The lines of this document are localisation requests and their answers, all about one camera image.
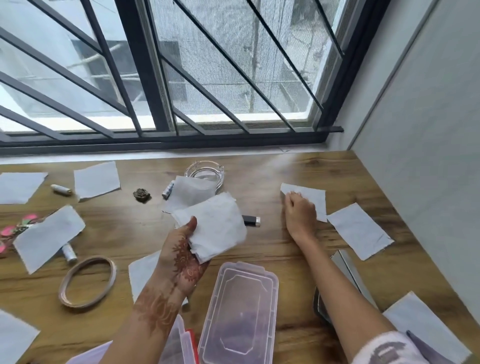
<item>white thread spool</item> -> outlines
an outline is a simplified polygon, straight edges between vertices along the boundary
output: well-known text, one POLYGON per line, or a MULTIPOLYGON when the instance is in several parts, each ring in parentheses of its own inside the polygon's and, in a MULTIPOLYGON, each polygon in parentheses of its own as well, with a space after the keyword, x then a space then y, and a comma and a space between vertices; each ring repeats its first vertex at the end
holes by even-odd
POLYGON ((59 186, 57 184, 52 184, 50 187, 52 188, 53 192, 62 194, 64 196, 71 196, 73 194, 72 190, 67 187, 59 186))

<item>glass ashtray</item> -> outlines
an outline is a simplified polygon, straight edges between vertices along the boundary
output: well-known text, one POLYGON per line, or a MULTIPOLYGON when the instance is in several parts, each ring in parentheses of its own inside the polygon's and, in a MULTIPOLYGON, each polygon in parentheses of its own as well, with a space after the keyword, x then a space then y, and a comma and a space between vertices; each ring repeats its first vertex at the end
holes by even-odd
POLYGON ((195 177, 202 180, 212 181, 216 183, 218 191, 223 185, 224 168, 218 163, 211 160, 199 160, 190 165, 185 171, 186 177, 195 177))

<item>forearm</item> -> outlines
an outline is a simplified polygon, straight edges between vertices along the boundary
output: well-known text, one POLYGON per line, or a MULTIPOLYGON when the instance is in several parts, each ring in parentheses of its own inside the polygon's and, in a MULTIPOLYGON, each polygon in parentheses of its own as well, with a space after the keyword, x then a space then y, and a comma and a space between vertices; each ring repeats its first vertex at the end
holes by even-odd
POLYGON ((300 239, 320 296, 349 362, 378 335, 395 327, 350 283, 314 237, 300 239))
POLYGON ((99 364, 157 364, 183 298, 154 273, 99 364))

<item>white fabric square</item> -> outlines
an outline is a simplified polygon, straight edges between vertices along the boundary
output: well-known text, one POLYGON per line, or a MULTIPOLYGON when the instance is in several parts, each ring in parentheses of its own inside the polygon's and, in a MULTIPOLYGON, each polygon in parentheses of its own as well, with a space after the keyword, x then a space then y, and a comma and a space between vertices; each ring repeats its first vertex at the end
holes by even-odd
POLYGON ((74 170, 73 176, 75 177, 75 194, 79 200, 120 189, 117 164, 114 161, 74 170))
POLYGON ((216 183, 194 177, 177 176, 170 197, 163 206, 163 211, 171 214, 215 196, 216 183))
POLYGON ((390 306, 384 316, 398 331, 411 331, 420 340, 456 364, 463 363, 472 353, 413 292, 407 293, 390 306))
POLYGON ((85 228, 72 206, 55 211, 44 221, 30 226, 13 242, 29 274, 44 265, 66 243, 85 228))
POLYGON ((305 197, 307 200, 309 200, 315 205, 315 211, 317 212, 317 220, 327 222, 327 208, 324 190, 317 190, 315 188, 282 183, 282 185, 280 186, 280 191, 282 191, 283 194, 287 194, 289 192, 300 193, 303 197, 305 197))
POLYGON ((46 172, 0 174, 0 205, 26 204, 47 175, 46 172))
POLYGON ((204 263, 245 241, 247 228, 236 200, 227 192, 172 214, 179 226, 192 216, 197 228, 190 237, 190 247, 200 263, 204 263))
POLYGON ((328 221, 361 260, 394 242, 357 203, 328 215, 328 221))
POLYGON ((1 364, 15 364, 28 350, 39 330, 0 310, 1 364))
MULTIPOLYGON (((143 258, 135 260, 128 265, 128 275, 130 277, 130 286, 132 287, 133 302, 137 301, 140 292, 142 292, 145 284, 147 284, 148 280, 152 276, 158 262, 158 258, 160 257, 160 252, 161 250, 144 256, 143 258)), ((187 303, 188 299, 185 298, 182 305, 187 303)))

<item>hand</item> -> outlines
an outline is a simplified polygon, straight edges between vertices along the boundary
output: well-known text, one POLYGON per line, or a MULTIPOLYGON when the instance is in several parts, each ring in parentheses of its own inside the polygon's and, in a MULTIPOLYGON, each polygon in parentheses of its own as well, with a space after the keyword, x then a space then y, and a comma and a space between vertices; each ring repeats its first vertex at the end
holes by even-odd
POLYGON ((182 297, 188 296, 204 274, 209 262, 200 264, 191 253, 188 238, 197 227, 197 218, 168 233, 158 259, 158 276, 167 277, 182 297))
POLYGON ((301 194, 289 192, 285 195, 285 220, 288 232, 297 244, 315 237, 317 230, 315 205, 301 194))

